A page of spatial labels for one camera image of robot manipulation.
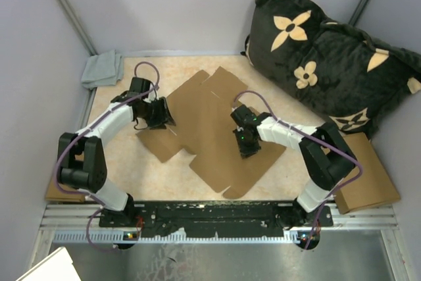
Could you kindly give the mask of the brown cardboard box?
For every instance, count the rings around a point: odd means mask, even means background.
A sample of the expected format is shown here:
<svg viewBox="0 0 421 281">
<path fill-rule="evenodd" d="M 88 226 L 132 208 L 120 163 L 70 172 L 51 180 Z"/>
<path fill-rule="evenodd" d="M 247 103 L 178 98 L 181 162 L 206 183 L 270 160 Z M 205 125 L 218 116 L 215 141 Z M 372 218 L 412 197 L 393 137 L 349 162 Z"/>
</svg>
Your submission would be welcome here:
<svg viewBox="0 0 421 281">
<path fill-rule="evenodd" d="M 162 163 L 186 150 L 198 177 L 226 199 L 239 199 L 285 152 L 282 145 L 262 143 L 257 154 L 241 158 L 230 114 L 235 96 L 246 89 L 222 67 L 213 75 L 200 70 L 166 98 L 175 126 L 146 130 L 138 138 Z"/>
</svg>

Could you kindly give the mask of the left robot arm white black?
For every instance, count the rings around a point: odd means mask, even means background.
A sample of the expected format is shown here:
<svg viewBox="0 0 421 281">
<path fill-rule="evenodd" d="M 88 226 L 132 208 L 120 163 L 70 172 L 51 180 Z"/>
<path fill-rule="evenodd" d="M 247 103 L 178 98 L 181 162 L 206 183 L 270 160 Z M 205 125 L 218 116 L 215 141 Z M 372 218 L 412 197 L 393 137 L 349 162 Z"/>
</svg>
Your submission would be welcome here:
<svg viewBox="0 0 421 281">
<path fill-rule="evenodd" d="M 137 211 L 133 197 L 108 179 L 104 147 L 121 129 L 140 119 L 150 130 L 176 124 L 166 98 L 158 97 L 157 89 L 150 80 L 133 77 L 130 88 L 112 99 L 105 112 L 91 124 L 59 138 L 57 183 L 100 202 L 102 214 L 112 216 L 114 225 L 133 224 Z"/>
</svg>

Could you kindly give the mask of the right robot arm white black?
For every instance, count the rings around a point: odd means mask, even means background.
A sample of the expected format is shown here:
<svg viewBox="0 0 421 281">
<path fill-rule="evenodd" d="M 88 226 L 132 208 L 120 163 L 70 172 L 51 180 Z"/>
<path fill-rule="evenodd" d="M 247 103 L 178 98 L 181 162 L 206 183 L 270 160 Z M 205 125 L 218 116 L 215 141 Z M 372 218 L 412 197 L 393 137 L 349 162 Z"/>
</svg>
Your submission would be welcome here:
<svg viewBox="0 0 421 281">
<path fill-rule="evenodd" d="M 256 115 L 245 105 L 234 109 L 231 118 L 236 123 L 233 133 L 243 159 L 256 154 L 262 141 L 294 149 L 303 157 L 309 181 L 292 206 L 281 212 L 283 228 L 309 225 L 316 210 L 356 167 L 356 157 L 332 124 L 292 124 L 270 113 Z"/>
</svg>

